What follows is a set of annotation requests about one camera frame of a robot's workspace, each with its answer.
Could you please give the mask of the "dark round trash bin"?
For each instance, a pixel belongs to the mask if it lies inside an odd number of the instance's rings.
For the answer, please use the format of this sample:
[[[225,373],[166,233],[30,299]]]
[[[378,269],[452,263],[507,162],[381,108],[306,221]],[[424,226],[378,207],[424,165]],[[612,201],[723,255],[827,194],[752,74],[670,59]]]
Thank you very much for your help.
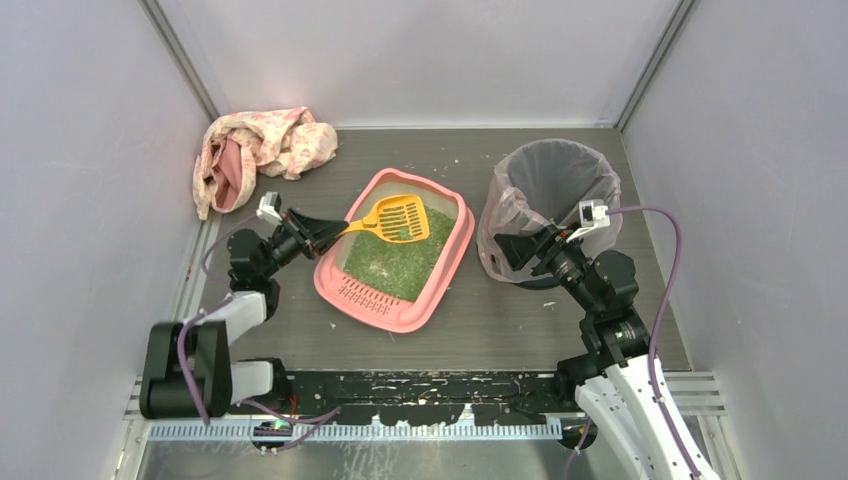
[[[554,277],[544,277],[516,283],[516,286],[527,290],[538,291],[555,289],[558,288],[560,284]]]

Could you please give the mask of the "pink plastic trash bag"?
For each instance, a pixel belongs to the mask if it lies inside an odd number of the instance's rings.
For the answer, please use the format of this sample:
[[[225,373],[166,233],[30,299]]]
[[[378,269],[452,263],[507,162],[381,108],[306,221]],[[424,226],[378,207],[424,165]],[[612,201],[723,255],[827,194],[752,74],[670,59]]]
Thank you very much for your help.
[[[511,270],[494,235],[567,227],[579,221],[578,203],[591,199],[620,206],[621,180],[603,154],[565,139],[537,140],[516,149],[494,167],[477,226],[478,257],[486,274],[514,285],[552,277],[531,275],[536,260]]]

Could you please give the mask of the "orange litter scoop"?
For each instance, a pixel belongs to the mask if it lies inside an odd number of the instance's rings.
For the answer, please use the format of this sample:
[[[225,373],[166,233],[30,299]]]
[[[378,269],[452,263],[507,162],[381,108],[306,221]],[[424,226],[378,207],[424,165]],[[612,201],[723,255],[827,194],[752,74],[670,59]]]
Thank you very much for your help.
[[[340,235],[361,232],[392,244],[428,239],[430,226],[422,199],[414,194],[384,197],[363,218],[351,222]]]

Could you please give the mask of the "pink litter box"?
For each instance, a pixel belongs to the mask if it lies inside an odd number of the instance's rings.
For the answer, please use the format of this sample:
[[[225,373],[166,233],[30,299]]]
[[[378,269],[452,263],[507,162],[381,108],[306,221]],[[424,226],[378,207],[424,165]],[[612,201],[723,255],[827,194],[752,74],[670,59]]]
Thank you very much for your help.
[[[317,293],[342,313],[371,327],[403,334],[422,327],[435,311],[473,237],[475,219],[459,193],[394,168],[375,174],[345,218],[359,219],[377,200],[399,194],[418,195],[426,207],[454,221],[446,246],[417,299],[410,302],[392,297],[344,273],[343,266],[355,240],[353,235],[339,240],[322,256],[316,264],[313,281]]]

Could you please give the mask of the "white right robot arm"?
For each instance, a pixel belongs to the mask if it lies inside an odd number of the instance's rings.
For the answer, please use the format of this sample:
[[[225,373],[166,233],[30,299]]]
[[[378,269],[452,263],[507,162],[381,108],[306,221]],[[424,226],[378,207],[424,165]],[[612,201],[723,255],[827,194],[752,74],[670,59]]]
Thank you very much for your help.
[[[652,336],[634,307],[634,261],[615,250],[586,256],[571,231],[497,234],[511,269],[532,264],[584,310],[584,354],[558,362],[554,390],[587,414],[632,479],[715,479],[675,404]]]

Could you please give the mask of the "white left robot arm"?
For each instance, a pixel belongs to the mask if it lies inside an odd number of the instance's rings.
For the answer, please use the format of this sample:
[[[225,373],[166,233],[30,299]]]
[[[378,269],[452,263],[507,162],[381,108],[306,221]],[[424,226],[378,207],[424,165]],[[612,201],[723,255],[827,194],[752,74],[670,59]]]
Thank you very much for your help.
[[[209,422],[245,401],[274,407],[289,404],[292,387],[280,359],[235,361],[230,347],[275,314],[281,290],[275,274],[300,256],[321,257],[349,224],[294,209],[275,213],[272,219],[276,226],[267,238],[245,221],[223,238],[229,253],[229,283],[217,305],[181,322],[160,322],[151,328],[139,393],[143,417]]]

